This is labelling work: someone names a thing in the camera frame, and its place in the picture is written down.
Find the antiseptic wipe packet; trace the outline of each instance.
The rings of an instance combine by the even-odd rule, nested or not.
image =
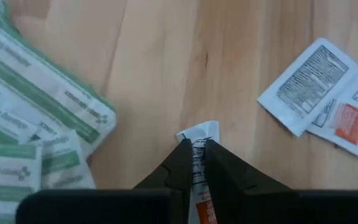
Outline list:
[[[37,127],[0,107],[0,143],[24,144],[30,141]]]
[[[177,134],[178,141],[185,138],[193,144],[193,186],[188,223],[216,224],[215,209],[205,178],[205,144],[207,139],[219,142],[219,122],[205,121]]]
[[[258,102],[299,137],[354,78],[349,56],[326,39],[309,46],[259,97]]]
[[[42,189],[94,189],[95,184],[74,130],[42,145]]]
[[[41,150],[0,144],[0,223],[14,223],[19,202],[40,189]]]
[[[38,126],[42,139],[75,129],[85,156],[116,125],[116,114],[106,100],[4,26],[0,26],[0,104]]]
[[[358,156],[358,73],[325,107],[308,131]]]

